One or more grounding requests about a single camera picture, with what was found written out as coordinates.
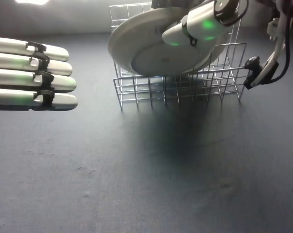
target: dish rack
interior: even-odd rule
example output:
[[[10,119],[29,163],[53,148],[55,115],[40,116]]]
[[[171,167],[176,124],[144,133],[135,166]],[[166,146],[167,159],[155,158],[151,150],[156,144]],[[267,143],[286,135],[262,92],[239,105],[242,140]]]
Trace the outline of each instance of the dish rack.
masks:
[[[110,6],[112,33],[130,17],[150,9],[150,2]],[[209,101],[211,97],[219,96],[223,101],[226,94],[236,94],[240,100],[247,76],[247,70],[241,66],[246,43],[237,43],[240,24],[241,21],[234,25],[226,44],[216,45],[225,47],[218,59],[190,75],[145,77],[123,70],[114,62],[116,78],[113,82],[121,110],[125,102],[136,102],[138,108],[139,102],[146,100],[151,106],[154,100],[164,100],[165,104],[177,100],[180,104],[185,98],[195,102],[197,98]]]

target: green light spot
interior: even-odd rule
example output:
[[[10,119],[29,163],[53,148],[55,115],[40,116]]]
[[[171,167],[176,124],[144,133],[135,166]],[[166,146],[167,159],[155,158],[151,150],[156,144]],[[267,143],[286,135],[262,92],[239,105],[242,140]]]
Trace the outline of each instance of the green light spot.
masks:
[[[206,20],[203,22],[203,27],[205,29],[213,29],[214,28],[214,23],[212,21]]]
[[[215,36],[207,36],[205,37],[205,40],[213,40],[215,38]]]

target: gray wall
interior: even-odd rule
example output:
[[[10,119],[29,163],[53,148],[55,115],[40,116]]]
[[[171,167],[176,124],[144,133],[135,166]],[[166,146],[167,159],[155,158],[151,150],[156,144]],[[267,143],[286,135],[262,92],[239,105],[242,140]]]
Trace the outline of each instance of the gray wall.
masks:
[[[108,7],[146,0],[50,0],[46,5],[0,0],[0,36],[105,33],[110,31]],[[243,26],[266,26],[268,9],[250,0]]]

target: gray table surface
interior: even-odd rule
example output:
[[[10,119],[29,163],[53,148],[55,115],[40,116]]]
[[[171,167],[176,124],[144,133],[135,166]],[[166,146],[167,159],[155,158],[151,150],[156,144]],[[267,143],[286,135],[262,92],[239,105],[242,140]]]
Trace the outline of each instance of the gray table surface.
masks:
[[[68,49],[79,106],[0,112],[0,233],[293,233],[293,38],[286,77],[241,102],[123,112],[108,35],[35,40]]]

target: cable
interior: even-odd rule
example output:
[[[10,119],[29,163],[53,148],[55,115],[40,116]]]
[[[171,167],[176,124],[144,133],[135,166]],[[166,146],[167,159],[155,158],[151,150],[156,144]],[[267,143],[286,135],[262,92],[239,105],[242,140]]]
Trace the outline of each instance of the cable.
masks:
[[[269,83],[274,83],[280,80],[287,72],[290,64],[291,59],[291,52],[290,52],[290,25],[291,25],[291,16],[289,15],[290,10],[288,11],[288,17],[286,22],[286,32],[285,32],[285,44],[286,44],[286,63],[285,66],[281,72],[281,74],[272,80],[269,81]]]
[[[242,19],[242,17],[244,17],[244,15],[247,13],[248,11],[248,8],[249,8],[249,0],[246,0],[247,2],[247,5],[245,7],[245,10],[241,13],[241,15],[239,15],[237,18],[231,20],[231,21],[228,21],[228,22],[223,22],[221,19],[218,19],[218,15],[217,14],[220,14],[220,13],[223,13],[225,11],[225,9],[222,9],[220,11],[216,11],[215,10],[215,7],[216,7],[216,3],[217,3],[217,0],[214,0],[214,10],[213,10],[213,14],[214,14],[214,17],[216,20],[218,20],[222,25],[226,26],[226,27],[229,27],[229,26],[232,26],[234,25],[235,23],[237,23],[240,19]]]

